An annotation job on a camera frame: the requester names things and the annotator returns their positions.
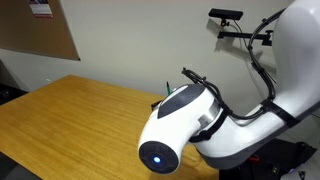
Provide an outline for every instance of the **wall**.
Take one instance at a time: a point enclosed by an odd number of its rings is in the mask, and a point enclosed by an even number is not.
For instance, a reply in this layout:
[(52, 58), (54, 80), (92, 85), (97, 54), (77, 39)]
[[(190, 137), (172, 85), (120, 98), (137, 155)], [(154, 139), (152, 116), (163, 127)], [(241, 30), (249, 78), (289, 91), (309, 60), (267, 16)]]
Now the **wall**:
[[(248, 54), (241, 50), (240, 41), (218, 41), (220, 21), (210, 20), (207, 14), (213, 7), (242, 10), (239, 25), (243, 31), (252, 32), (262, 18), (290, 2), (61, 0), (81, 62), (0, 50), (1, 81), (33, 91), (75, 74), (165, 95), (166, 81), (172, 87), (190, 82), (180, 73), (182, 67), (187, 67), (215, 83), (225, 101), (236, 112), (245, 114), (262, 100), (264, 85), (248, 65)], [(259, 44), (255, 52), (275, 75), (272, 49)], [(315, 122), (309, 118), (307, 124), (314, 127)], [(306, 137), (293, 133), (283, 138), (310, 139), (312, 133)]]

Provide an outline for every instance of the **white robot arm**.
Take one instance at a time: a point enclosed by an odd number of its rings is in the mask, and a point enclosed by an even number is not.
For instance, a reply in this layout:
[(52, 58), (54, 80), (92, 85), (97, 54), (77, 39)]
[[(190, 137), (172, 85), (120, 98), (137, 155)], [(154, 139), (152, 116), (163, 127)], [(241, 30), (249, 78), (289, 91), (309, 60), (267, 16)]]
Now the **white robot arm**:
[(184, 85), (152, 112), (138, 145), (141, 161), (154, 172), (172, 173), (190, 141), (208, 165), (230, 169), (299, 123), (320, 107), (319, 32), (320, 2), (294, 1), (281, 14), (273, 35), (277, 95), (249, 115), (263, 113), (250, 120), (232, 118), (210, 88), (202, 83)]

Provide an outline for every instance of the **black cable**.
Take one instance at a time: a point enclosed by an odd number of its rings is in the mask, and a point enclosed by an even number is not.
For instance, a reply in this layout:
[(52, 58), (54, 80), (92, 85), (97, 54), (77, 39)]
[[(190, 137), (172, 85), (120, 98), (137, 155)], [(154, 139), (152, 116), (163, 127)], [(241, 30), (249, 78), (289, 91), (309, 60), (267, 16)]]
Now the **black cable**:
[[(239, 26), (239, 24), (237, 23), (237, 21), (233, 20), (233, 22), (234, 22), (234, 23), (236, 24), (236, 26), (239, 28), (239, 31), (240, 31), (241, 33), (243, 33), (243, 31), (242, 31), (241, 27)], [(243, 42), (244, 42), (245, 47), (248, 49), (248, 45), (247, 45), (246, 39), (245, 39), (245, 38), (242, 38), (242, 39), (243, 39)], [(270, 74), (269, 74), (268, 72), (266, 72), (266, 74), (267, 74), (267, 76), (268, 76), (275, 84), (277, 84), (276, 81), (270, 76)]]
[(277, 82), (272, 78), (272, 76), (270, 76), (270, 74), (268, 72), (267, 73), (267, 76), (273, 81), (273, 83), (277, 84)]
[(278, 19), (280, 17), (280, 15), (282, 14), (282, 12), (285, 9), (277, 12), (276, 14), (272, 15), (271, 17), (269, 17), (268, 19), (264, 19), (263, 23), (260, 24), (260, 26), (258, 26), (258, 28), (256, 28), (256, 30), (253, 32), (250, 41), (249, 41), (249, 45), (247, 47), (251, 60), (252, 60), (252, 66), (255, 68), (255, 70), (259, 73), (259, 75), (261, 76), (261, 78), (263, 79), (263, 81), (266, 83), (266, 86), (268, 87), (268, 99), (273, 100), (276, 96), (276, 92), (273, 86), (273, 83), (271, 82), (271, 76), (268, 75), (268, 73), (264, 70), (264, 68), (262, 68), (259, 64), (259, 62), (257, 61), (257, 59), (255, 58), (254, 54), (253, 54), (253, 47), (252, 47), (252, 43), (255, 39), (255, 37), (259, 34), (259, 32), (266, 27), (268, 24), (270, 24), (271, 22), (273, 22), (274, 20)]
[[(241, 27), (239, 26), (239, 24), (237, 23), (237, 21), (233, 20), (233, 22), (234, 22), (234, 23), (236, 24), (236, 26), (239, 28), (239, 31), (240, 31), (241, 33), (243, 33), (243, 32), (242, 32), (242, 29), (241, 29)], [(246, 48), (248, 49), (248, 45), (247, 45), (246, 39), (245, 39), (245, 38), (242, 38), (242, 39), (243, 39), (244, 45), (245, 45)]]
[(218, 104), (225, 111), (228, 111), (228, 114), (230, 116), (232, 116), (232, 117), (234, 117), (236, 119), (250, 120), (250, 119), (257, 118), (257, 117), (261, 116), (263, 113), (265, 113), (264, 110), (259, 109), (257, 112), (255, 112), (254, 114), (252, 114), (250, 116), (239, 116), (239, 115), (233, 113), (233, 111), (227, 106), (227, 104), (222, 99), (222, 96), (220, 94), (220, 91), (219, 91), (218, 87), (215, 86), (214, 84), (206, 81), (206, 77), (201, 77), (197, 73), (195, 73), (195, 72), (193, 72), (191, 70), (185, 69), (185, 68), (183, 68), (182, 74), (186, 75), (195, 84), (202, 84), (203, 86), (205, 86), (213, 94), (213, 96), (216, 98)]

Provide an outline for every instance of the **cork board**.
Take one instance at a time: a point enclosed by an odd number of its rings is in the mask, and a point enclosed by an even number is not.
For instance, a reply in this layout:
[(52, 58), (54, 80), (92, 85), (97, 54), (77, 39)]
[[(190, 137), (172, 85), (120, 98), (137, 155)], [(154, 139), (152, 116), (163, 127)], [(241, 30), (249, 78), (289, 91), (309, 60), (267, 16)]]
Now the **cork board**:
[(2, 0), (0, 48), (80, 60), (59, 0), (47, 2), (52, 18), (36, 17), (28, 0)]

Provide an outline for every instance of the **wooden table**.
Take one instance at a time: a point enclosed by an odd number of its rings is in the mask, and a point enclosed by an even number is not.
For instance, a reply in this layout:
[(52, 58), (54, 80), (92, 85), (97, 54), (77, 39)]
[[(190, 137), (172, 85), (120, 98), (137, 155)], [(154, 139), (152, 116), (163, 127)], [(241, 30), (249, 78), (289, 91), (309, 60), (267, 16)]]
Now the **wooden table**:
[(218, 179), (192, 145), (170, 175), (140, 162), (140, 133), (162, 98), (70, 75), (0, 106), (0, 151), (43, 179)]

